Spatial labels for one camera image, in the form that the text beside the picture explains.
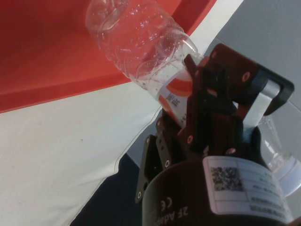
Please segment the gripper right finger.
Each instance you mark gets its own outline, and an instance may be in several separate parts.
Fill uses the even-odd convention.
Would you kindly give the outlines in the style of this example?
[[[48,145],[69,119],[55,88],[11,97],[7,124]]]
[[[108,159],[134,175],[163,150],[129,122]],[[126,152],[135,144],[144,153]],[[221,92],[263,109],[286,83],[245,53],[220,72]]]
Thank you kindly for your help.
[[[217,44],[204,64],[187,56],[192,78],[187,122],[179,134],[187,156],[260,155],[258,123],[294,92],[294,84],[224,44]]]

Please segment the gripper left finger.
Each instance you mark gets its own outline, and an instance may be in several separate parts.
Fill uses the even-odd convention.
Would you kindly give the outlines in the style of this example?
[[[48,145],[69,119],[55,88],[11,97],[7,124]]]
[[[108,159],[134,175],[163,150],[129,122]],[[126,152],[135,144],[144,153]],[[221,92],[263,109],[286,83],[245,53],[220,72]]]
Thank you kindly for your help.
[[[186,128],[162,111],[156,120],[156,134],[147,136],[140,165],[135,202],[142,203],[150,182],[161,172],[188,159]]]

